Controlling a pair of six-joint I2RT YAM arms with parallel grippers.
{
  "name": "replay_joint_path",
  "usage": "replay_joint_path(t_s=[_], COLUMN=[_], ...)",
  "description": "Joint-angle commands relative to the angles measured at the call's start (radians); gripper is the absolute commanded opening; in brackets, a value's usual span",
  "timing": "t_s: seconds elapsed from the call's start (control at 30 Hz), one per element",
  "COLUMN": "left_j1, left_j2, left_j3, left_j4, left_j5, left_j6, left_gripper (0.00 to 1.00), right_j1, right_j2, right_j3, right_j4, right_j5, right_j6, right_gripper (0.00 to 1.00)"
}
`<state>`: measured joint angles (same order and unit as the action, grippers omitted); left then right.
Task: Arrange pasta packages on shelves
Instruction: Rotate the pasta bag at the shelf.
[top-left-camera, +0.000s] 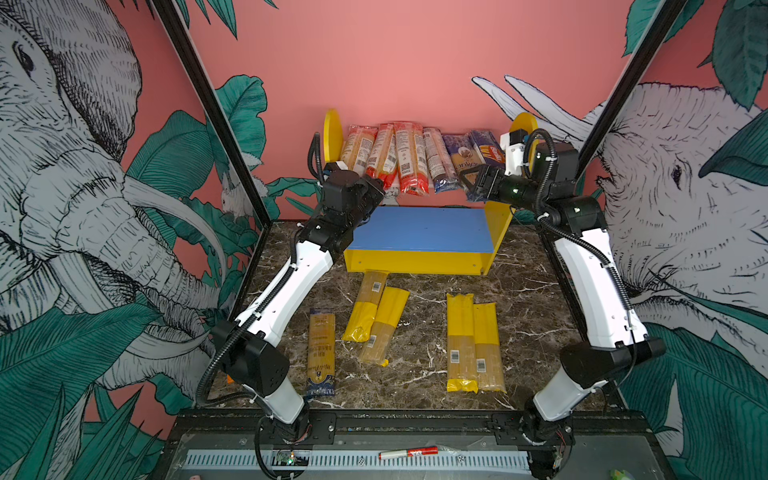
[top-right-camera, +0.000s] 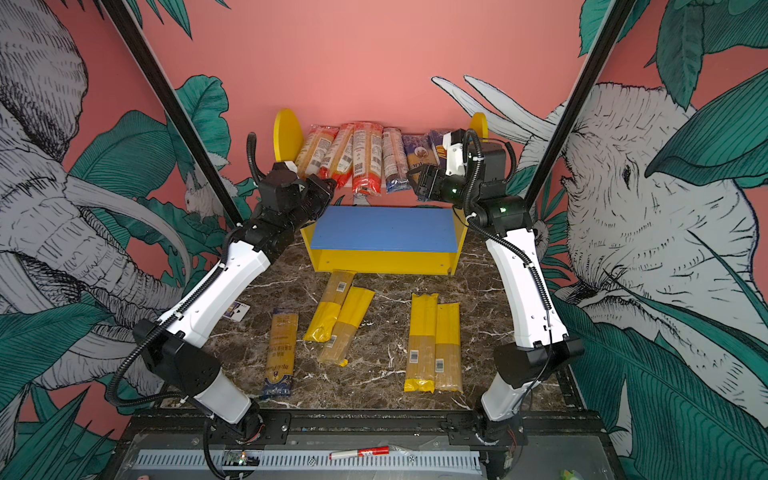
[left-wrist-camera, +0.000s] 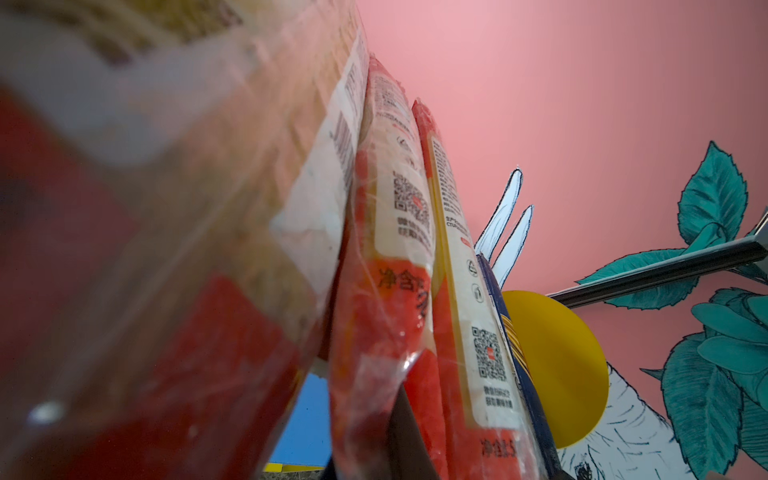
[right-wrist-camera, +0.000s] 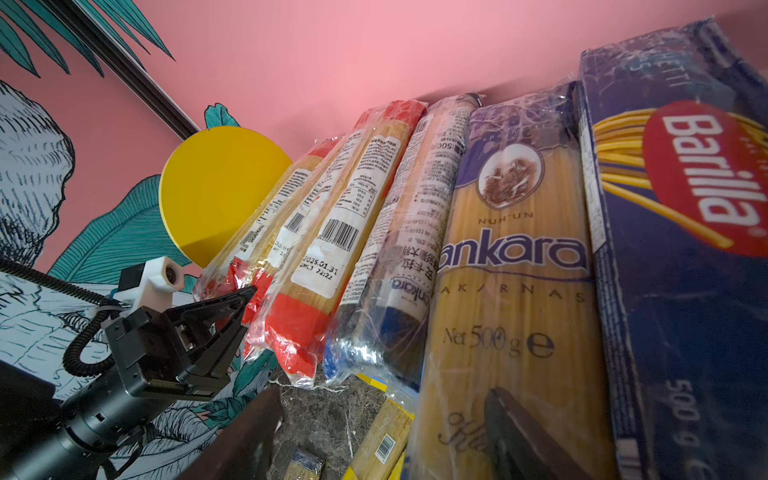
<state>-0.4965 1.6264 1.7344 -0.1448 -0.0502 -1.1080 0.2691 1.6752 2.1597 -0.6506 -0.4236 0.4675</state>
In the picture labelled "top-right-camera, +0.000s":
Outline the red spaghetti pack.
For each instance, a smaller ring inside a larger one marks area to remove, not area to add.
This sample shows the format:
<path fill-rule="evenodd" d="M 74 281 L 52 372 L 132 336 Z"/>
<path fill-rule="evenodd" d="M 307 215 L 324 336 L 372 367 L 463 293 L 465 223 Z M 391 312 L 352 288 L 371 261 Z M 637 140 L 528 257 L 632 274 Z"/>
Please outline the red spaghetti pack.
<path fill-rule="evenodd" d="M 352 176 L 354 133 L 354 123 L 343 124 L 320 165 L 318 175 L 334 180 L 337 189 L 344 187 Z"/>
<path fill-rule="evenodd" d="M 330 150 L 339 128 L 335 126 L 312 125 L 294 163 L 300 178 L 317 174 L 322 161 Z"/>
<path fill-rule="evenodd" d="M 380 195 L 382 185 L 383 127 L 356 122 L 353 133 L 353 191 Z"/>

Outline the dark-blue-top Arbella spaghetti pack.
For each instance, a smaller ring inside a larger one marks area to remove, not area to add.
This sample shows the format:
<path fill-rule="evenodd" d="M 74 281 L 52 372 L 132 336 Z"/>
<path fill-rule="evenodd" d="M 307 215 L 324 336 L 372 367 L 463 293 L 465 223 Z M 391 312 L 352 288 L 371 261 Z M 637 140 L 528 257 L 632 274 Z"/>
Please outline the dark-blue-top Arbella spaghetti pack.
<path fill-rule="evenodd" d="M 416 188 L 421 167 L 438 166 L 439 161 L 428 134 L 403 134 L 402 141 L 407 160 L 407 179 Z"/>

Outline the clear blue-end spaghetti pack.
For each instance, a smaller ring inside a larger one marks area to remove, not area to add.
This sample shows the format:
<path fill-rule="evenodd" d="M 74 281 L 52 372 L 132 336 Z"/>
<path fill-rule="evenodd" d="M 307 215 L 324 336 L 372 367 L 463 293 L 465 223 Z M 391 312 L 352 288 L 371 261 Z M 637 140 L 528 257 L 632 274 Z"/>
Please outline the clear blue-end spaghetti pack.
<path fill-rule="evenodd" d="M 388 194 L 409 188 L 408 163 L 402 133 L 397 128 L 383 129 L 383 176 Z"/>

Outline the blue Barilla spaghetti pack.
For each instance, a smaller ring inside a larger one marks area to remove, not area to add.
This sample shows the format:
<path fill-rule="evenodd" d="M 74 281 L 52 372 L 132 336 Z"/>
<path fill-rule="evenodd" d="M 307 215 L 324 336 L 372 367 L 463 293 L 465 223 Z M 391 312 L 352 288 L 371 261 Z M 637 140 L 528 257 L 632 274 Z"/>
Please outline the blue Barilla spaghetti pack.
<path fill-rule="evenodd" d="M 447 152 L 443 145 L 443 138 L 447 133 L 449 133 L 449 130 L 446 129 L 432 129 L 428 133 L 438 165 L 443 170 L 446 169 L 447 165 Z"/>

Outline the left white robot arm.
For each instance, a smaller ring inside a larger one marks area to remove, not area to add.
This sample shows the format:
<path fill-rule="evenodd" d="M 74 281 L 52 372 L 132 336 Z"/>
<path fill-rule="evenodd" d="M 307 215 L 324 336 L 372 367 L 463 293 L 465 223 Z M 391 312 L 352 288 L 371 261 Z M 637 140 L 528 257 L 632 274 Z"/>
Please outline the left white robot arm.
<path fill-rule="evenodd" d="M 336 182 L 315 174 L 302 179 L 288 163 L 277 162 L 268 174 L 257 174 L 256 185 L 260 193 L 256 209 L 226 236 L 214 267 L 157 320 L 135 325 L 137 345 L 106 388 L 105 398 L 110 404 L 133 407 L 179 398 L 229 428 L 240 442 L 259 436 L 263 421 L 258 406 L 203 347 L 244 289 L 280 257 L 297 231 L 324 214 L 333 200 Z M 120 397 L 119 384 L 137 360 L 171 385 L 171 391 L 137 399 Z"/>

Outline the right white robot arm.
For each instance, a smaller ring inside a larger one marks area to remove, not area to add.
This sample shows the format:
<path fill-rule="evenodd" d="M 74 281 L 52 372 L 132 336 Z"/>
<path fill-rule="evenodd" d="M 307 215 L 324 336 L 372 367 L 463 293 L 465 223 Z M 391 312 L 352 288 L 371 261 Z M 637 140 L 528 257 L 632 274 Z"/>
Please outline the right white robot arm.
<path fill-rule="evenodd" d="M 520 409 L 532 390 L 584 352 L 557 313 L 536 252 L 536 231 L 523 198 L 510 195 L 515 154 L 508 142 L 447 141 L 444 167 L 409 171 L 422 201 L 452 206 L 459 221 L 482 236 L 499 271 L 513 319 L 512 342 L 495 348 L 496 375 L 480 398 L 472 431 L 483 445 L 521 439 Z"/>

